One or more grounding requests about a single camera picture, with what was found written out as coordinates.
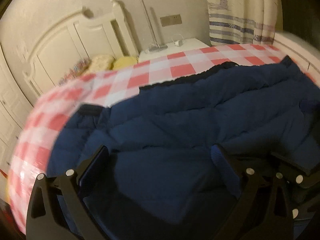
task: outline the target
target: white headboard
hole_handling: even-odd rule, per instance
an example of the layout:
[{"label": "white headboard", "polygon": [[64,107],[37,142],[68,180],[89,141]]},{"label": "white headboard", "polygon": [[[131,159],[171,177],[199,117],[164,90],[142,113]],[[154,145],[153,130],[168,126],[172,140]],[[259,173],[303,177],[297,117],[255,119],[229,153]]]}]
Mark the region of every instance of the white headboard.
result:
[{"label": "white headboard", "polygon": [[[25,81],[37,97],[58,85],[68,69],[83,58],[110,54],[118,59],[124,56],[124,49],[130,56],[138,55],[118,0],[111,2],[112,12],[103,17],[88,18],[86,8],[82,8],[58,21],[42,35],[27,58],[31,72],[24,73]],[[114,29],[114,23],[120,33]],[[121,47],[119,40],[123,41],[125,48]]]}]

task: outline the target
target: red and white checkered blanket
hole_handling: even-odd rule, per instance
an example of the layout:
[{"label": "red and white checkered blanket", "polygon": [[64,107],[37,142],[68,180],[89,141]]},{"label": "red and white checkered blanket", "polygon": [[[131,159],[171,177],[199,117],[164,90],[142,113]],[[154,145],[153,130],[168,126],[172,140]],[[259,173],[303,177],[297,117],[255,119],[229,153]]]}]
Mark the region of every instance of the red and white checkered blanket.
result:
[{"label": "red and white checkered blanket", "polygon": [[26,232],[28,203],[36,176],[45,173],[54,142],[83,103],[111,106],[139,93],[139,87],[208,70],[225,61],[239,65],[278,63],[284,53],[268,45],[196,49],[138,63],[119,71],[89,74],[43,95],[20,134],[11,169],[9,196],[19,229]]}]

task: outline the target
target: electrical socket panel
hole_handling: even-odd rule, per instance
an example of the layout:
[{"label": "electrical socket panel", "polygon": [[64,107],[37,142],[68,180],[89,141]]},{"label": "electrical socket panel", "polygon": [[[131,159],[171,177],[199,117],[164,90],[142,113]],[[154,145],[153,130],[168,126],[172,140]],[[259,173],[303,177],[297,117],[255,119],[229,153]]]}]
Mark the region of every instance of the electrical socket panel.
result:
[{"label": "electrical socket panel", "polygon": [[160,17],[160,22],[162,27],[176,25],[176,24],[182,24],[181,15],[170,15],[165,17]]}]

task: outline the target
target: curtain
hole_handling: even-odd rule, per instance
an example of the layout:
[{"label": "curtain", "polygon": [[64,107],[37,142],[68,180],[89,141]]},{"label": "curtain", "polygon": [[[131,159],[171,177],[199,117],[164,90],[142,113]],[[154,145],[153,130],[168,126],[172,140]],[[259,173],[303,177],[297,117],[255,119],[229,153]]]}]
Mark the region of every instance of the curtain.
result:
[{"label": "curtain", "polygon": [[211,45],[270,44],[279,0],[208,0]]}]

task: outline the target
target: headboard finial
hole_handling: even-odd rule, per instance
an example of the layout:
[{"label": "headboard finial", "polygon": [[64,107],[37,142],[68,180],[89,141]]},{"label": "headboard finial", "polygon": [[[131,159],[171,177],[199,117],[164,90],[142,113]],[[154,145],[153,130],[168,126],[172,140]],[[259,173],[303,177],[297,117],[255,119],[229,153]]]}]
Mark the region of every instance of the headboard finial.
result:
[{"label": "headboard finial", "polygon": [[110,0],[110,2],[112,2],[113,6],[117,6],[119,4],[118,0]]}]

